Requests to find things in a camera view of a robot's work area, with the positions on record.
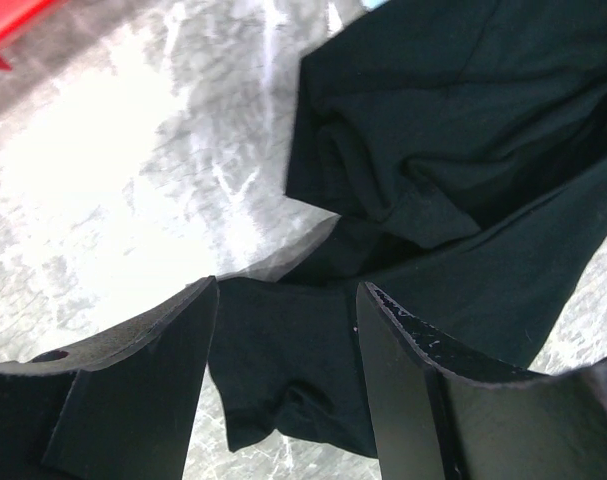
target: black cloth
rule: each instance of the black cloth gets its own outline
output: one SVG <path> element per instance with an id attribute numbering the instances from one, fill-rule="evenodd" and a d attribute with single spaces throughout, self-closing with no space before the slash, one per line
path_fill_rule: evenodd
<path id="1" fill-rule="evenodd" d="M 286 194 L 342 215 L 276 284 L 221 282 L 231 450 L 376 456 L 358 282 L 527 367 L 607 235 L 607 1 L 393 0 L 301 62 Z"/>

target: folded cloth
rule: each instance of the folded cloth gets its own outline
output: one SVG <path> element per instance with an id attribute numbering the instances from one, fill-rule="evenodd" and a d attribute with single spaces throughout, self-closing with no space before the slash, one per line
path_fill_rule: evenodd
<path id="1" fill-rule="evenodd" d="M 607 2 L 365 15 L 301 62 L 286 194 L 343 218 L 277 284 L 220 284 L 229 447 L 278 429 L 374 457 L 358 282 L 527 367 L 607 235 Z"/>

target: marble surface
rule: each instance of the marble surface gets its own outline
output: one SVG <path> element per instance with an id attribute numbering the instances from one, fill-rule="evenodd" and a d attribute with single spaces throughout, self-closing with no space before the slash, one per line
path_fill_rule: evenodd
<path id="1" fill-rule="evenodd" d="M 298 60 L 359 0 L 71 0 L 0 73 L 0 362 L 140 313 L 199 277 L 275 279 L 334 217 L 282 195 Z M 607 240 L 533 368 L 607 354 Z M 277 433 L 227 452 L 206 376 L 185 479 L 380 478 Z"/>

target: red object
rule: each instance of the red object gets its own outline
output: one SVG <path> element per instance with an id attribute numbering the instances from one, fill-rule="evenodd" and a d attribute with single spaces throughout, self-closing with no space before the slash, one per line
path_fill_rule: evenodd
<path id="1" fill-rule="evenodd" d="M 0 51 L 65 0 L 0 0 Z M 0 57 L 0 70 L 12 67 Z"/>

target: white marble tabletop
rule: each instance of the white marble tabletop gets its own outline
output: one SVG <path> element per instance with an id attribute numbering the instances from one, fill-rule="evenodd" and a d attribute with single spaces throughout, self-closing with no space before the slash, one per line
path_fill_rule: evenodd
<path id="1" fill-rule="evenodd" d="M 282 195 L 298 60 L 358 0 L 71 0 L 0 72 L 0 362 L 124 321 L 202 276 L 276 278 L 329 232 Z M 607 354 L 607 240 L 533 368 Z M 380 478 L 277 433 L 227 452 L 206 376 L 185 479 Z"/>

